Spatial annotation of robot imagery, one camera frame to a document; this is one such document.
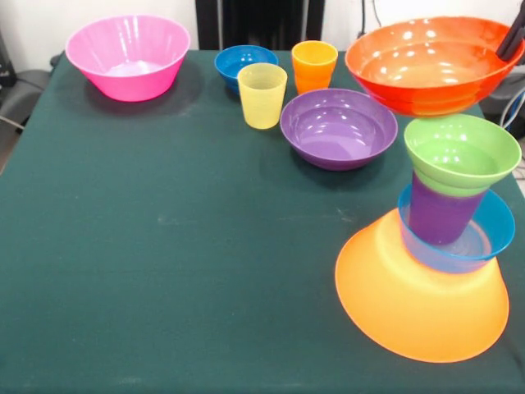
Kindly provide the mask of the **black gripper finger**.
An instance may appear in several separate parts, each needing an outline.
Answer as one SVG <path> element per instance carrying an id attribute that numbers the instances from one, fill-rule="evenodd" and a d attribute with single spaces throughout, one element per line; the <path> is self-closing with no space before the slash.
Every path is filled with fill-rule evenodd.
<path id="1" fill-rule="evenodd" d="M 509 60 L 515 54 L 520 41 L 523 39 L 523 27 L 524 6 L 521 6 L 513 24 L 497 48 L 496 55 L 500 60 Z"/>

